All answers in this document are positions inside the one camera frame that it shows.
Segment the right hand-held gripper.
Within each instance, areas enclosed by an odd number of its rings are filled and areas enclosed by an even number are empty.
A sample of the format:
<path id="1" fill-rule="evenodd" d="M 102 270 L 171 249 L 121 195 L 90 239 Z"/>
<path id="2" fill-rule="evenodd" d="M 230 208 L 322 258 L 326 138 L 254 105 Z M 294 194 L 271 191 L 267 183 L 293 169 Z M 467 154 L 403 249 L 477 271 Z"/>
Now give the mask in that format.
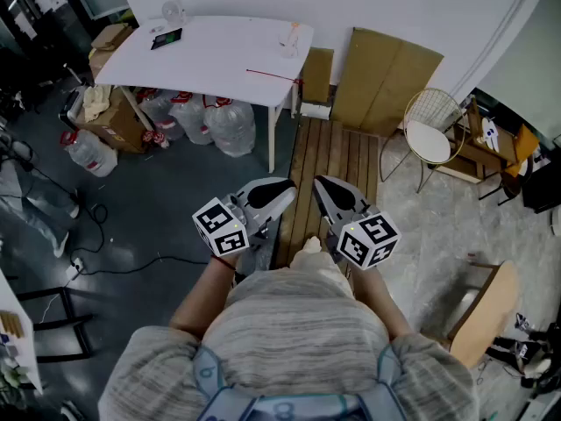
<path id="1" fill-rule="evenodd" d="M 401 232 L 387 212 L 368 206 L 357 187 L 330 175 L 317 175 L 313 192 L 322 216 L 331 225 L 326 246 L 336 263 L 347 260 L 368 270 L 391 256 Z"/>

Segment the red star wand stick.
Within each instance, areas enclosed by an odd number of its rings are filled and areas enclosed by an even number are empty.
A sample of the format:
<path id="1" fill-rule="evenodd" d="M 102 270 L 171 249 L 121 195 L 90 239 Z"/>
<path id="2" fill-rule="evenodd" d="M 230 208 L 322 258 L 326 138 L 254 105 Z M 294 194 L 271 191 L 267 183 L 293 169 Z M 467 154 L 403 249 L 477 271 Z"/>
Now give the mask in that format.
<path id="1" fill-rule="evenodd" d="M 276 75 L 276 74 L 272 74 L 272 73 L 268 73 L 268 72 L 264 72 L 264 71 L 259 71 L 259 70 L 254 70 L 254 69 L 249 69 L 249 68 L 247 68 L 245 70 L 245 78 L 243 78 L 241 80 L 241 82 L 251 82 L 256 76 L 260 76 L 260 77 L 265 76 L 265 77 L 268 77 L 268 78 L 282 80 L 284 82 L 295 83 L 297 85 L 302 85 L 303 84 L 303 79 L 301 79 L 301 78 L 289 78 L 289 77 L 286 77 L 286 76 Z"/>

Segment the clear glass cup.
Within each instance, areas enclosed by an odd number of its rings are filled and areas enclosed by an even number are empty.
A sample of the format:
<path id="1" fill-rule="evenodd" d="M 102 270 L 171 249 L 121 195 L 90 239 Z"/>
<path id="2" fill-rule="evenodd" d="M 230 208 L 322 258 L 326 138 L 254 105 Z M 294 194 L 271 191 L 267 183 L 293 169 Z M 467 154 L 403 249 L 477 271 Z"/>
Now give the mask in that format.
<path id="1" fill-rule="evenodd" d="M 280 56 L 282 58 L 294 59 L 298 57 L 298 39 L 297 31 L 291 31 L 278 38 Z"/>

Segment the person's right forearm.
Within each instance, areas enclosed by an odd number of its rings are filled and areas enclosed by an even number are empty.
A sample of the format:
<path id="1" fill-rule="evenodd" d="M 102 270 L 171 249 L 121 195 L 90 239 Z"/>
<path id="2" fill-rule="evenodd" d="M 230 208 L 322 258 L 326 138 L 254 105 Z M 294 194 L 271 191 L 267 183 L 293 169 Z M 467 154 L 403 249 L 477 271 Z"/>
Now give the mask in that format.
<path id="1" fill-rule="evenodd" d="M 413 333 L 376 268 L 361 270 L 352 266 L 351 278 L 356 299 L 380 319 L 391 341 Z"/>

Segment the person's left forearm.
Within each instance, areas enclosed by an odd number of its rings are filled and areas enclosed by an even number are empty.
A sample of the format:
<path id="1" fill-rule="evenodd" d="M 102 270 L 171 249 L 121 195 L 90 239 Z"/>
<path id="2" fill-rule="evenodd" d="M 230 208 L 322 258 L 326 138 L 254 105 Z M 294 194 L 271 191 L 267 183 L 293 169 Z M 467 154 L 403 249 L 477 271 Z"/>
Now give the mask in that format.
<path id="1" fill-rule="evenodd" d="M 220 258 L 237 266 L 239 256 L 239 253 L 233 253 Z M 202 339 L 224 310 L 234 275 L 234 271 L 211 258 L 195 286 L 172 316 L 169 326 Z"/>

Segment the wooden slat platform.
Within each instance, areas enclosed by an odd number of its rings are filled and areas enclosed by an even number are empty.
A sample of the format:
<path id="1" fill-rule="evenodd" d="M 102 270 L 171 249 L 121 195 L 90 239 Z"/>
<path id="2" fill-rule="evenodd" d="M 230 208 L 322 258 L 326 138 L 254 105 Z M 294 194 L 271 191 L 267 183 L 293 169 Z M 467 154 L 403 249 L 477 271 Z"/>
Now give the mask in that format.
<path id="1" fill-rule="evenodd" d="M 347 181 L 357 186 L 368 202 L 376 202 L 378 145 L 376 137 L 347 130 L 339 122 L 301 119 L 289 172 L 298 193 L 281 217 L 273 268 L 289 265 L 308 238 L 323 239 L 327 234 L 329 225 L 313 196 L 316 175 Z"/>

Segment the large cardboard sheet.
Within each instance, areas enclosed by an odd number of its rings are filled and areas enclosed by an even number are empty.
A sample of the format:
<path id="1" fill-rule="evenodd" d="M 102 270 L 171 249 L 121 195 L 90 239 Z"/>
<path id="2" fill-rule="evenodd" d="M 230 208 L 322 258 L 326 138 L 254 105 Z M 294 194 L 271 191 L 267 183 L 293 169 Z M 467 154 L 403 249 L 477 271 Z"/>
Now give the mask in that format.
<path id="1" fill-rule="evenodd" d="M 424 46 L 355 27 L 330 118 L 353 130 L 389 136 L 443 58 Z"/>

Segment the wooden side shelf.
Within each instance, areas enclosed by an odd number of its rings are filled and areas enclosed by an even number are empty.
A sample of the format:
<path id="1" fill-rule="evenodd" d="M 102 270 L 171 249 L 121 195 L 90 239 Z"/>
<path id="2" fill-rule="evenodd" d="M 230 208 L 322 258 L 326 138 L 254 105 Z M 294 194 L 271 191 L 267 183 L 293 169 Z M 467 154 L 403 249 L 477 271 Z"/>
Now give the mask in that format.
<path id="1" fill-rule="evenodd" d="M 451 127 L 451 147 L 460 146 L 458 157 L 474 163 L 480 182 L 486 179 L 486 172 L 490 175 L 506 173 L 507 160 L 516 160 L 514 138 L 517 133 L 498 126 L 474 95 L 466 99 L 462 110 L 464 119 L 458 119 Z M 533 154 L 522 164 L 518 176 L 529 172 Z"/>

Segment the black tablet green screen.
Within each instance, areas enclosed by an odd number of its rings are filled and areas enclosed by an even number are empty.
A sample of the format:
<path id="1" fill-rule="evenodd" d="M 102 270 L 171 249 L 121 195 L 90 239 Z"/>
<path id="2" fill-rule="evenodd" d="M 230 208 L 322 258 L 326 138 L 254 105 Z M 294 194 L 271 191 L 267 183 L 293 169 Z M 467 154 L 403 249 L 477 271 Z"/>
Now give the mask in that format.
<path id="1" fill-rule="evenodd" d="M 153 43 L 151 45 L 151 50 L 156 50 L 158 48 L 161 48 L 163 46 L 167 46 L 170 44 L 173 44 L 177 41 L 179 41 L 181 39 L 181 35 L 182 35 L 182 29 L 178 28 L 176 30 L 173 30 L 171 32 L 165 32 L 162 34 L 159 34 L 158 36 L 156 36 L 153 39 Z"/>

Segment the orange cushion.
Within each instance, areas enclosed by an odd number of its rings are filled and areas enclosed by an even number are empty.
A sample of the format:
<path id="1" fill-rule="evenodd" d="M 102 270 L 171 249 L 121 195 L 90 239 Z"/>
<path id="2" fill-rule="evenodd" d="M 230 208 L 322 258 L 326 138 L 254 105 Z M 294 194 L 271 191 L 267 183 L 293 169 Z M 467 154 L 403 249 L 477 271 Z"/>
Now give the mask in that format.
<path id="1" fill-rule="evenodd" d="M 535 152 L 538 145 L 538 137 L 526 125 L 521 125 L 514 138 L 516 160 L 507 160 L 505 172 L 517 177 L 522 169 L 522 164 Z"/>

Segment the black box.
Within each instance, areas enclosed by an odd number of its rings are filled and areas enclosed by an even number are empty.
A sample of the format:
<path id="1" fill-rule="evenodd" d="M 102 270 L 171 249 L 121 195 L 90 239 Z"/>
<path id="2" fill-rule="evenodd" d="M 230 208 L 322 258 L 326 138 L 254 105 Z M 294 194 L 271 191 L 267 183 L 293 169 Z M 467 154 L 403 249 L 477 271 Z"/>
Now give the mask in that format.
<path id="1" fill-rule="evenodd" d="M 561 204 L 561 156 L 532 172 L 522 186 L 522 202 L 536 214 Z"/>

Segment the light blue chest harness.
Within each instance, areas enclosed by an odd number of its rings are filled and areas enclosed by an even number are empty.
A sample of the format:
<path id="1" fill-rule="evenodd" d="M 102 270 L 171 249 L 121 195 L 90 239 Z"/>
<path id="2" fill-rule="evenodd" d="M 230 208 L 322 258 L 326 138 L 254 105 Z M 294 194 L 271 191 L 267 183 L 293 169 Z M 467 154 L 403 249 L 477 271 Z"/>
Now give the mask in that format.
<path id="1" fill-rule="evenodd" d="M 196 387 L 206 405 L 196 421 L 407 421 L 394 384 L 402 365 L 387 346 L 374 385 L 355 395 L 255 396 L 224 379 L 219 358 L 205 346 L 193 359 Z"/>

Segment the silver black device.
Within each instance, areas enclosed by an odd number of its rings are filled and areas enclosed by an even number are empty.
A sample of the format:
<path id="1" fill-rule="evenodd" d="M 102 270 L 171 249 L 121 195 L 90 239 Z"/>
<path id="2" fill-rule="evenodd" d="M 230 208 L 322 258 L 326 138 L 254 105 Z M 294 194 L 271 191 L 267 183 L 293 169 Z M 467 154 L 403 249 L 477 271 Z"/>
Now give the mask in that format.
<path id="1" fill-rule="evenodd" d="M 86 85 L 81 85 L 70 91 L 59 112 L 59 120 L 72 131 L 76 130 L 75 122 L 82 108 L 86 88 Z"/>

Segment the white work desk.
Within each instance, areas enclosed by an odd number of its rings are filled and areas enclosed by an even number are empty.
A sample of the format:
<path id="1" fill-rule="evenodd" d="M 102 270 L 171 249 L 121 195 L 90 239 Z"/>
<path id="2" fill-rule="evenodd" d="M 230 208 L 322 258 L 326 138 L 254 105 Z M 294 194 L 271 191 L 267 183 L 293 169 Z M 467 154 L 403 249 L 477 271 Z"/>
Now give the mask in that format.
<path id="1" fill-rule="evenodd" d="M 43 395 L 34 343 L 33 322 L 0 269 L 0 352 L 7 353 L 16 370 Z"/>

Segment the black metal frame stand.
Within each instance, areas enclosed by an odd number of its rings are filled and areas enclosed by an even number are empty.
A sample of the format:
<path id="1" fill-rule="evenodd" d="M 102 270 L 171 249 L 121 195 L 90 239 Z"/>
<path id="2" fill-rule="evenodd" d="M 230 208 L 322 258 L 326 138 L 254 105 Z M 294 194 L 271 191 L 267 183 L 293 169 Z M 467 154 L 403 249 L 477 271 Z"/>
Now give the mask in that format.
<path id="1" fill-rule="evenodd" d="M 77 343 L 81 348 L 81 351 L 79 353 L 72 354 L 36 355 L 37 363 L 60 363 L 66 361 L 86 360 L 91 358 L 93 356 L 93 350 L 91 349 L 90 343 L 87 340 L 83 325 L 86 322 L 93 320 L 94 315 L 87 314 L 76 316 L 74 307 L 70 299 L 69 290 L 66 287 L 42 289 L 33 292 L 16 294 L 19 302 L 40 299 L 47 296 L 52 296 L 54 299 L 60 299 L 65 317 L 63 319 L 58 319 L 50 322 L 40 321 L 38 323 L 33 323 L 33 331 L 43 332 L 71 326 L 73 328 Z"/>

